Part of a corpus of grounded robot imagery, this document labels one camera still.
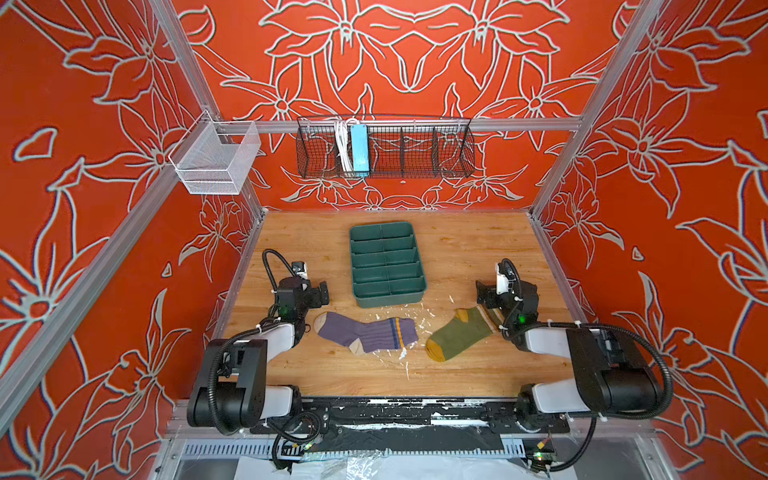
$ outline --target red floral wallpaper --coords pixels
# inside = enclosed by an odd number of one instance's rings
[[[637,8],[627,0],[175,0],[227,119],[400,113],[578,116]],[[565,132],[480,134],[473,176],[313,180],[265,135],[250,179],[280,210],[526,208]]]
[[[145,0],[3,2],[0,35],[2,373],[200,111]],[[252,227],[241,196],[177,185],[0,439],[0,477],[146,476]]]
[[[200,111],[145,0],[0,12],[2,374]]]
[[[145,478],[253,225],[177,184],[0,439],[0,477]]]
[[[684,478],[768,476],[767,26],[667,2],[542,218],[588,317],[667,357]]]

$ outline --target purple sock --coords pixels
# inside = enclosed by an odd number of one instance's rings
[[[419,339],[410,318],[393,317],[361,323],[335,312],[321,313],[315,331],[326,340],[349,347],[356,355],[375,350],[399,350]]]

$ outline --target wood grain surface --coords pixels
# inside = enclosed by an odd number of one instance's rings
[[[352,293],[349,228],[365,223],[413,224],[428,283],[421,303],[361,309]],[[572,321],[541,248],[522,213],[282,213],[269,212],[237,297],[226,336],[253,328],[273,302],[261,250],[273,248],[289,262],[307,263],[313,285],[328,283],[331,304],[310,310],[308,324],[323,311],[360,322],[392,316],[415,320],[419,341],[402,351],[355,356],[347,348],[308,332],[267,368],[270,385],[296,385],[304,395],[514,397],[521,385],[573,376],[562,358],[518,351],[500,333],[438,363],[424,349],[429,336],[457,308],[476,305],[475,280],[495,283],[495,264],[508,257],[523,280],[535,283],[541,319]],[[277,258],[276,280],[287,275]]]

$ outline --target white cable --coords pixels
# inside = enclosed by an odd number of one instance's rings
[[[352,165],[352,160],[349,159],[349,154],[346,151],[349,144],[349,126],[351,124],[358,124],[356,118],[350,118],[347,121],[338,118],[333,121],[333,130],[336,132],[336,146],[339,148],[339,158],[341,159],[341,168],[345,172],[354,171],[355,168]]]

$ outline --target white mesh basket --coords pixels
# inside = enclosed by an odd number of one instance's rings
[[[255,123],[250,122],[240,143],[217,133],[220,123],[204,112],[169,155],[191,194],[237,195],[259,153],[261,138]]]

